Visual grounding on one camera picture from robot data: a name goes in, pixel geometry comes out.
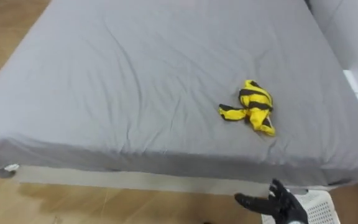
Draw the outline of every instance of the gray bed sheet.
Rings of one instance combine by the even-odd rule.
[[[246,79],[274,138],[218,114]],[[0,71],[12,163],[346,184],[358,102],[304,1],[53,0]]]

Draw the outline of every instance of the robotic hand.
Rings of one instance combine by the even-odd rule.
[[[268,199],[235,194],[234,198],[244,208],[273,216],[276,224],[309,224],[308,214],[283,184],[273,179]]]

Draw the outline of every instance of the white plastic basket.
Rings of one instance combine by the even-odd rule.
[[[309,190],[305,195],[295,195],[308,213],[309,224],[341,224],[330,194],[323,190]],[[262,215],[263,224],[275,224],[274,219]]]

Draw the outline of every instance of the wooden floor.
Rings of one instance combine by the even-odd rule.
[[[0,68],[48,0],[0,0]],[[358,185],[331,192],[343,224],[358,223]],[[260,223],[229,196],[0,180],[0,223]]]

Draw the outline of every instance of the yellow cloth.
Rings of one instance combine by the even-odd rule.
[[[273,111],[272,96],[253,80],[246,80],[240,90],[239,100],[244,108],[233,108],[219,105],[219,114],[226,121],[245,119],[250,122],[255,131],[262,131],[270,136],[275,135],[275,129],[269,118]]]

